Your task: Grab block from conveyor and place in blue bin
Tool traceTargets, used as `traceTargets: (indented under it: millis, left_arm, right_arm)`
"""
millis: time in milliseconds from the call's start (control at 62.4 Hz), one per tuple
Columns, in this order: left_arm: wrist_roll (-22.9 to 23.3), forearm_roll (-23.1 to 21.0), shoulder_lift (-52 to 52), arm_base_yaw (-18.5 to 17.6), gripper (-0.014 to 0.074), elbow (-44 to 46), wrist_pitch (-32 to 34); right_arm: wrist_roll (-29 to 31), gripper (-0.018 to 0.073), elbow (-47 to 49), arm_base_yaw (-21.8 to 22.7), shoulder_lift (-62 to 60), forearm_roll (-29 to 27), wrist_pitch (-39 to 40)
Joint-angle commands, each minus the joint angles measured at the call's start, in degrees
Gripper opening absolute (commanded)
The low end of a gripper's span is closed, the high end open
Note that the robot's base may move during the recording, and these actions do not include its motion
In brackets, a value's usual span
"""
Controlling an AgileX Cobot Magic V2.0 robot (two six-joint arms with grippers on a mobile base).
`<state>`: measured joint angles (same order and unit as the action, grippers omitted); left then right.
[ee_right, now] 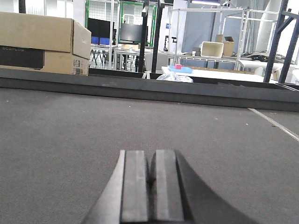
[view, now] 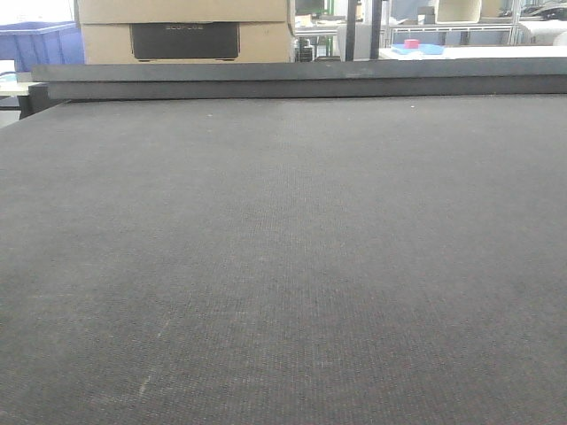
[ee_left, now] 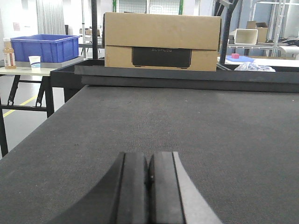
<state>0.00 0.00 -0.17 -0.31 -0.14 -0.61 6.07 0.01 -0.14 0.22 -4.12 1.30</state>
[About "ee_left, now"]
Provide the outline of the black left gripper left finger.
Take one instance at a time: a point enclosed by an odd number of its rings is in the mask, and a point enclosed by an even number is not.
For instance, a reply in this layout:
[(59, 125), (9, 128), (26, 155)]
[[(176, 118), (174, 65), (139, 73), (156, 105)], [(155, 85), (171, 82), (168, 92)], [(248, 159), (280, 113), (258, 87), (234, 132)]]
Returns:
[(142, 153), (118, 154), (101, 180), (51, 224), (146, 224), (147, 162)]

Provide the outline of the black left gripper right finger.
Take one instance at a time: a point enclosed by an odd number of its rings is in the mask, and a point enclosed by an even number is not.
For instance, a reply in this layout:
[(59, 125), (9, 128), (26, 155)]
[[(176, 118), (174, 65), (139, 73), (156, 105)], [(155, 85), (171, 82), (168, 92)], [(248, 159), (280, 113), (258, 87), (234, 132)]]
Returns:
[(221, 223), (192, 182), (178, 152), (154, 153), (149, 163), (149, 180), (150, 223)]

